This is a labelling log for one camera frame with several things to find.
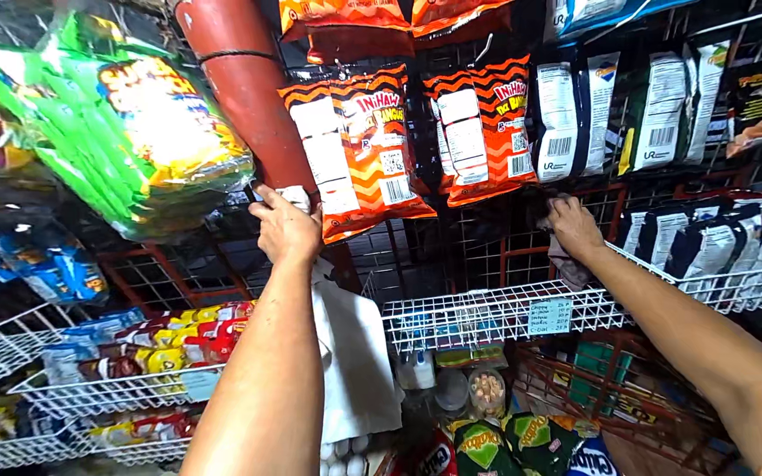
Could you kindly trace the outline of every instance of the hand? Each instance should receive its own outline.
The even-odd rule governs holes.
[[[323,248],[322,208],[317,205],[312,215],[302,212],[279,193],[262,183],[254,190],[263,197],[249,205],[249,213],[261,219],[258,246],[273,265],[281,262],[313,265]]]
[[[549,200],[549,221],[563,249],[583,262],[590,253],[605,247],[605,239],[595,223],[593,215],[575,197]]]

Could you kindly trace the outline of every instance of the orange snack bag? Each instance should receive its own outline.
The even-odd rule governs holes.
[[[411,32],[420,40],[448,35],[513,0],[414,0]]]
[[[282,41],[308,35],[307,61],[349,63],[370,56],[413,56],[397,0],[279,0]]]
[[[398,64],[367,74],[333,71],[279,90],[319,187],[325,243],[385,219],[437,215],[410,183],[406,82]]]
[[[529,57],[424,81],[450,207],[537,183],[525,130]]]

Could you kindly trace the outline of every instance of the shelf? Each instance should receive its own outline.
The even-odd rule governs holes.
[[[723,314],[762,309],[762,269],[678,279],[633,255],[625,253],[616,246],[609,243],[608,245],[635,264],[677,286],[678,289],[696,301],[704,302],[704,304]]]
[[[125,466],[160,461],[176,461],[184,459],[191,439],[171,439],[169,441],[141,443],[140,445],[118,446],[96,450],[94,453],[109,457]]]
[[[387,341],[396,352],[475,349],[491,342],[530,337],[527,315],[531,303],[547,298],[572,301],[572,331],[633,324],[606,290],[590,287],[572,291],[560,280],[387,302],[381,314]]]
[[[91,449],[70,423],[53,435],[0,441],[0,469],[79,458]]]
[[[222,367],[224,364],[66,385],[47,385],[43,371],[23,380],[7,393],[23,395],[56,418],[89,417],[193,403],[181,383],[181,375],[202,371],[221,373]]]
[[[54,304],[43,304],[0,323],[0,379],[34,361],[43,346],[61,341],[59,330],[75,325]]]

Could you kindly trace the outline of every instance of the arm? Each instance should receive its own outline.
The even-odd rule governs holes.
[[[323,370],[311,303],[311,267],[322,248],[320,215],[309,217],[275,190],[257,186],[266,205],[260,248],[272,275],[181,468],[182,476],[317,474],[323,421]]]
[[[710,401],[758,472],[762,345],[725,316],[610,250],[577,198],[554,200],[549,219],[566,252],[596,275],[654,346]]]

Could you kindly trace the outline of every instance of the price tag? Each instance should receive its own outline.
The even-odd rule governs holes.
[[[219,373],[211,370],[181,373],[181,382],[187,388],[187,395],[194,402],[210,400],[218,381]]]
[[[531,303],[528,311],[528,335],[569,332],[572,299],[555,297]]]

